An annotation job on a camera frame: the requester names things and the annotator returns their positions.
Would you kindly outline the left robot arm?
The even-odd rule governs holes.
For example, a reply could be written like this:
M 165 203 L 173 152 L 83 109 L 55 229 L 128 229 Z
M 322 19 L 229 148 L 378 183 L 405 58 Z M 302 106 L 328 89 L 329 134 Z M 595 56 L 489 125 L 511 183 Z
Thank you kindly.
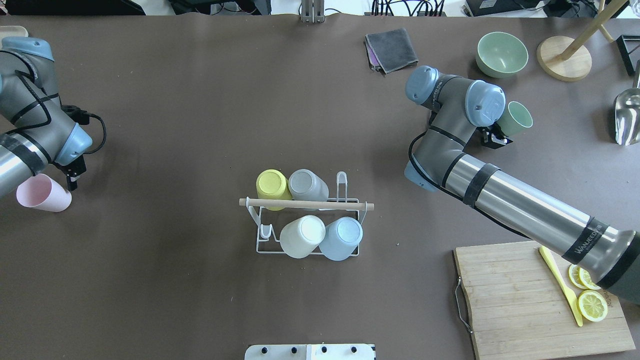
M 55 166 L 75 191 L 87 170 L 85 155 L 96 153 L 84 130 L 100 116 L 62 104 L 55 60 L 44 39 L 8 36 L 1 41 L 0 112 L 13 129 L 0 136 L 0 194 L 7 195 L 26 180 Z

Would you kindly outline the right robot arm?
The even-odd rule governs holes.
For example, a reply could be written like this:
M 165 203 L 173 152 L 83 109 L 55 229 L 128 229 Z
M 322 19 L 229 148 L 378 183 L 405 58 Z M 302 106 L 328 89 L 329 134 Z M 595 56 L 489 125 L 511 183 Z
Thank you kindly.
M 477 128 L 493 125 L 506 107 L 503 89 L 484 80 L 421 65 L 406 96 L 432 112 L 409 146 L 404 175 L 427 191 L 443 191 L 520 232 L 589 272 L 602 289 L 638 305 L 639 233 L 617 230 L 465 153 Z

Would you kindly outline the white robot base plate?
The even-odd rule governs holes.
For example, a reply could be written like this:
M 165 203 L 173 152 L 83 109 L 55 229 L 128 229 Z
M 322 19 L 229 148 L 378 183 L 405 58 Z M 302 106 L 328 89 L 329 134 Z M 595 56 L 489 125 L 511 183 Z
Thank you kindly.
M 254 344 L 247 348 L 245 360 L 375 360 L 374 344 Z

